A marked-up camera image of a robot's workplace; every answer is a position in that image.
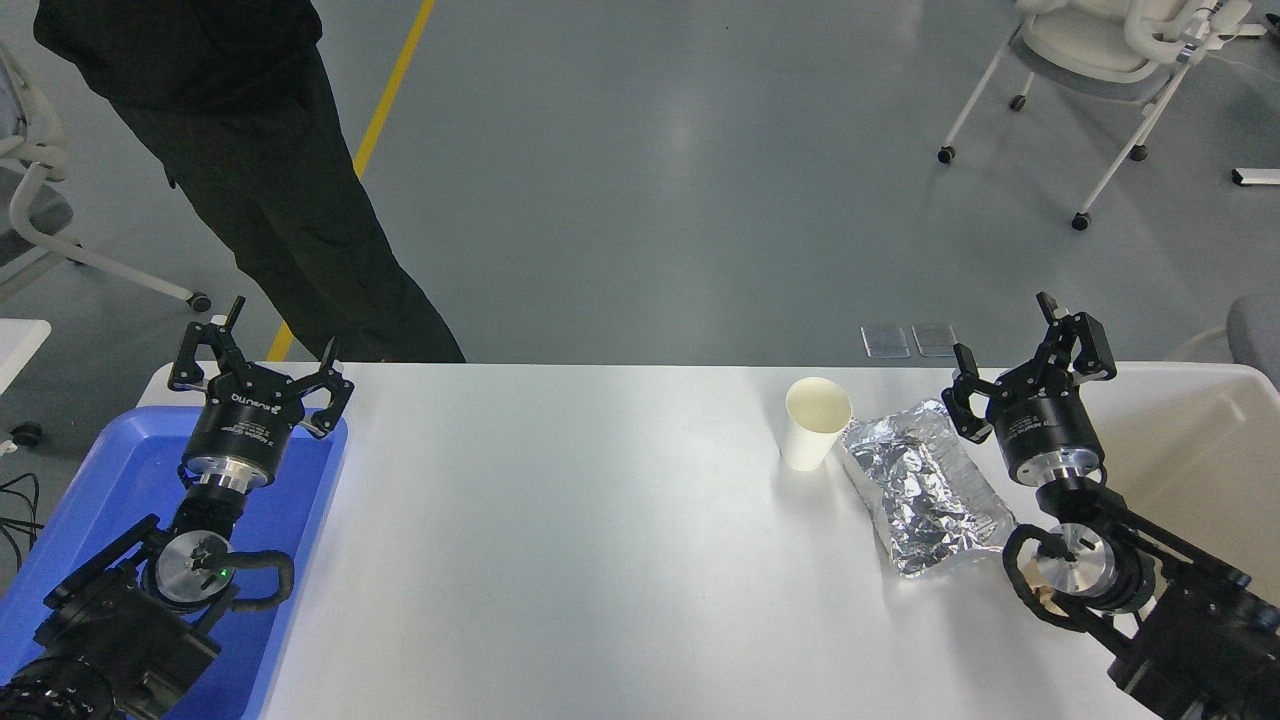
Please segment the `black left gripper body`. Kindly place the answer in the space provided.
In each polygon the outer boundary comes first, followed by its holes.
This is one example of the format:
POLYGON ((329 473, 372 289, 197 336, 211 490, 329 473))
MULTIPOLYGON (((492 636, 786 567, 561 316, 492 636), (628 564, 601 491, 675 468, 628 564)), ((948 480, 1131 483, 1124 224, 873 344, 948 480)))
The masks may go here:
POLYGON ((275 473, 302 416, 300 398, 276 398, 269 392, 260 400, 239 391, 220 391, 198 415, 186 446, 186 470, 207 473, 214 462, 233 460, 257 473, 275 473))

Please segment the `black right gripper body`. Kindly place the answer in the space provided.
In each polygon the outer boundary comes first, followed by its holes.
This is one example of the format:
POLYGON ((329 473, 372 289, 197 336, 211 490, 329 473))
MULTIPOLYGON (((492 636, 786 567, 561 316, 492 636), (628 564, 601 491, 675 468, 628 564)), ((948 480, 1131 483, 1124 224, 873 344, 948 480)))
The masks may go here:
POLYGON ((1070 369, 1030 363, 1005 372, 986 409, 1007 474, 1016 483, 1088 477, 1103 466, 1103 450, 1070 369))

